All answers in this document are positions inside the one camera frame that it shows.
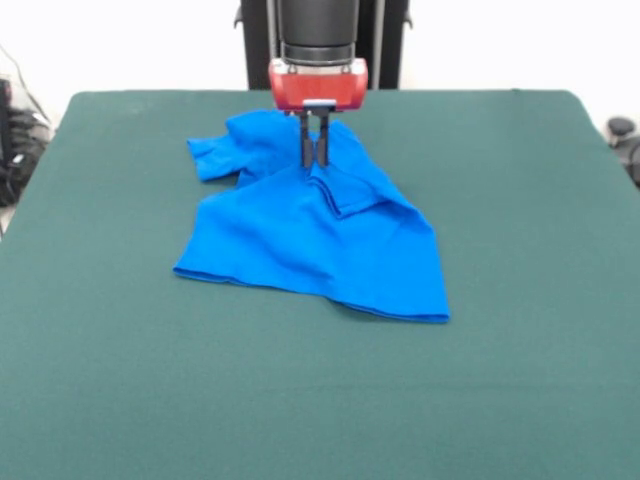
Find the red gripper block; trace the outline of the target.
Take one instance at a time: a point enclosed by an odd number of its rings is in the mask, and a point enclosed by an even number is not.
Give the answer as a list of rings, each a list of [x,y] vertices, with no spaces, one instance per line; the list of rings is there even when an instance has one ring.
[[[299,112],[301,165],[313,164],[313,141],[309,135],[309,114],[305,110],[329,107],[334,111],[357,110],[363,104],[368,86],[368,66],[355,58],[345,65],[324,67],[295,65],[282,58],[269,63],[268,75],[274,103],[279,110]],[[319,137],[316,141],[317,163],[329,164],[329,113],[316,112]]]

